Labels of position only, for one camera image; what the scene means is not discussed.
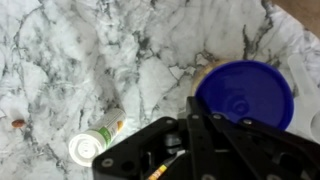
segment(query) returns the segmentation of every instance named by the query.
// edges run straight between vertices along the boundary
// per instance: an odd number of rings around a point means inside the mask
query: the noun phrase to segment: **pill bottle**
[[[92,161],[103,153],[121,130],[126,114],[121,109],[111,109],[88,130],[69,142],[71,158],[78,164],[91,167]]]

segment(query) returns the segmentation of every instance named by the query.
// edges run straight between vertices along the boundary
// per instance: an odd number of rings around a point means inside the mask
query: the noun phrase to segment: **marble surface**
[[[72,136],[116,106],[128,119],[114,143],[176,117],[218,59],[267,62],[297,96],[286,59],[300,53],[320,83],[319,40],[266,1],[0,0],[0,16],[0,179],[92,179]]]

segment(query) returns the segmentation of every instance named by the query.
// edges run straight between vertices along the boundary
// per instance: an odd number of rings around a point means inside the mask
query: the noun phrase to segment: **beige container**
[[[201,83],[203,78],[207,76],[207,74],[209,74],[216,67],[223,65],[223,64],[226,64],[228,62],[231,62],[231,61],[230,60],[218,60],[218,61],[211,62],[211,63],[207,64],[203,69],[201,69],[194,77],[192,87],[191,87],[191,95],[192,96],[195,95],[199,84]]]

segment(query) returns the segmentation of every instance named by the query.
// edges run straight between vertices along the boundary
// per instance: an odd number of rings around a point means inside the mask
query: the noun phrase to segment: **blue lid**
[[[212,70],[195,97],[210,112],[238,122],[249,117],[285,130],[293,115],[291,90],[272,66],[257,61],[235,61]]]

